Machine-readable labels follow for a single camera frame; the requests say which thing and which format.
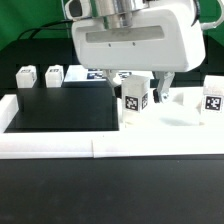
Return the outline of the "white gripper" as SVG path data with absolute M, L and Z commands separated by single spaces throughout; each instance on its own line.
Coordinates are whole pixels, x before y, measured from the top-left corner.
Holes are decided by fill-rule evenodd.
M 155 103 L 168 101 L 173 72 L 205 58 L 197 0 L 69 0 L 65 12 L 80 64 L 104 70 L 113 88 L 117 70 L 156 71 Z

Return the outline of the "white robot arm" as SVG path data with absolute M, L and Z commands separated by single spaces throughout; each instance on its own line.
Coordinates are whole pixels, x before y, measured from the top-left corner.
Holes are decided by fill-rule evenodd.
M 151 71 L 165 101 L 177 72 L 205 58 L 197 0 L 69 0 L 77 58 L 87 69 Z

